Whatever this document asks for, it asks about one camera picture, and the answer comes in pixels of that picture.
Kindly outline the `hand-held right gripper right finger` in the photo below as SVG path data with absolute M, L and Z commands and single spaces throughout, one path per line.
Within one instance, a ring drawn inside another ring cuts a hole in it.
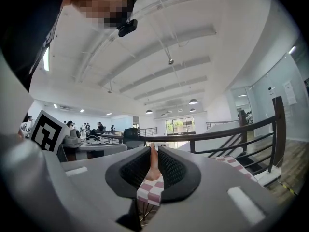
M 161 202 L 183 201 L 200 184 L 201 172 L 198 166 L 162 146 L 158 148 L 158 168 L 164 183 Z

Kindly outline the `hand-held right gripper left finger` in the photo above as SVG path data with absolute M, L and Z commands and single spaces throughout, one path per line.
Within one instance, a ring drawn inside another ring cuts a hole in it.
M 144 147 L 133 155 L 112 164 L 105 173 L 108 186 L 119 197 L 135 199 L 150 169 L 150 157 L 150 148 Z

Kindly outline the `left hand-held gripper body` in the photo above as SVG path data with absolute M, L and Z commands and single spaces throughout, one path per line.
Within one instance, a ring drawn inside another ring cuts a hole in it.
M 69 127 L 63 122 L 41 110 L 30 133 L 30 140 L 42 150 L 58 153 L 65 136 L 70 136 Z

